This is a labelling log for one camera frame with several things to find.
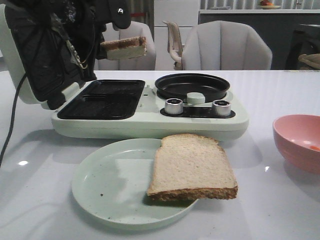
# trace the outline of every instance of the table surface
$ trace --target table surface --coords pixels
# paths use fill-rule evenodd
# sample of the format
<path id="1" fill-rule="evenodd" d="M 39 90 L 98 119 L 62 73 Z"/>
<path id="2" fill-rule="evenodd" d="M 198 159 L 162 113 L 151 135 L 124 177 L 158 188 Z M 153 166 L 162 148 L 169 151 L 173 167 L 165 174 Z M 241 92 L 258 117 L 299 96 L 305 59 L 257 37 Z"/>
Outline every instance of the table surface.
<path id="1" fill-rule="evenodd" d="M 177 71 L 97 71 L 99 79 L 152 79 Z M 77 166 L 115 139 L 59 135 L 52 110 L 17 104 L 0 168 L 0 236 L 4 240 L 319 240 L 320 175 L 287 163 L 272 123 L 283 115 L 320 115 L 318 71 L 202 71 L 228 80 L 250 115 L 246 133 L 222 142 L 239 191 L 236 199 L 201 199 L 179 221 L 154 230 L 123 231 L 89 217 L 74 200 Z M 0 72 L 0 144 L 5 141 L 15 89 Z"/>

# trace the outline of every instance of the pink bowl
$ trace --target pink bowl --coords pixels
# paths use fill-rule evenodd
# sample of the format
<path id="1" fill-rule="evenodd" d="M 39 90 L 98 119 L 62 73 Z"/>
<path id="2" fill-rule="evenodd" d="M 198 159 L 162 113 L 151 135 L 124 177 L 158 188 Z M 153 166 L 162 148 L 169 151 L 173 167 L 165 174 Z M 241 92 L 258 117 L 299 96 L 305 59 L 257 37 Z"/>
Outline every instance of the pink bowl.
<path id="1" fill-rule="evenodd" d="M 296 167 L 320 174 L 320 116 L 286 115 L 273 122 L 281 155 Z"/>

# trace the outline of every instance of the light green plate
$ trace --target light green plate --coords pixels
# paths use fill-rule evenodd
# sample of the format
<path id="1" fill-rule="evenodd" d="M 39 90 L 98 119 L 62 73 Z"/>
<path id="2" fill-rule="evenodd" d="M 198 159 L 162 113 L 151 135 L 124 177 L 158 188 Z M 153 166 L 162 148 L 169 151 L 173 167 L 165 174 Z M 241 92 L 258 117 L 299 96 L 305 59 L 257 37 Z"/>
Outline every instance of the light green plate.
<path id="1" fill-rule="evenodd" d="M 137 138 L 90 154 L 76 169 L 72 193 L 79 205 L 110 227 L 146 230 L 171 224 L 196 201 L 159 202 L 146 191 L 161 140 Z"/>

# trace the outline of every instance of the chair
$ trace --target chair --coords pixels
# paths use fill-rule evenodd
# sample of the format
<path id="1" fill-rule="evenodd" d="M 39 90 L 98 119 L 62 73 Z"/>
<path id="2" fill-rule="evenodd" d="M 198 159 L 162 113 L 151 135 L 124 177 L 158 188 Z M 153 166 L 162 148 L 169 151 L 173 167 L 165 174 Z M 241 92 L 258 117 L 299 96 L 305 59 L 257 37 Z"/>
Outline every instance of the chair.
<path id="1" fill-rule="evenodd" d="M 168 27 L 168 47 L 167 51 L 174 60 L 174 69 L 182 70 L 182 52 L 181 36 L 179 26 L 173 21 L 163 21 Z"/>
<path id="2" fill-rule="evenodd" d="M 301 54 L 298 61 L 303 63 L 300 70 L 320 70 L 320 53 L 316 54 Z"/>
<path id="3" fill-rule="evenodd" d="M 127 29 L 113 29 L 112 23 L 106 24 L 103 32 L 105 41 L 120 40 L 132 37 L 146 37 L 146 55 L 130 59 L 108 60 L 101 59 L 95 62 L 95 70 L 155 70 L 156 47 L 148 25 L 132 21 Z"/>
<path id="4" fill-rule="evenodd" d="M 184 70 L 269 70 L 272 52 L 249 25 L 212 21 L 194 26 L 182 52 Z"/>

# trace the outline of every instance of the power cord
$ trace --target power cord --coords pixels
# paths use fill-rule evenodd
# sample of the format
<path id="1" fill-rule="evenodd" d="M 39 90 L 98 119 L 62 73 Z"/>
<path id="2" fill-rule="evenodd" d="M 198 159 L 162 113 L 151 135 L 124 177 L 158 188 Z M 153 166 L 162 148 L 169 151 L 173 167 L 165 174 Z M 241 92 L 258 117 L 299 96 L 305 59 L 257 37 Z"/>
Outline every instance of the power cord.
<path id="1" fill-rule="evenodd" d="M 9 140 L 11 138 L 12 132 L 14 130 L 14 123 L 15 123 L 18 96 L 19 96 L 19 92 L 20 92 L 21 86 L 24 83 L 26 78 L 27 78 L 27 74 L 25 73 L 22 76 L 22 78 L 21 78 L 21 80 L 20 80 L 20 82 L 19 82 L 19 84 L 18 84 L 18 86 L 16 87 L 16 90 L 15 90 L 15 95 L 14 95 L 13 104 L 12 104 L 9 132 L 8 132 L 8 135 L 6 136 L 6 139 L 4 141 L 4 144 L 3 144 L 3 147 L 2 147 L 2 150 L 1 150 L 1 153 L 0 153 L 0 167 L 1 167 L 1 163 L 2 163 L 2 160 L 4 158 L 4 155 L 5 155 L 5 151 L 7 149 Z"/>

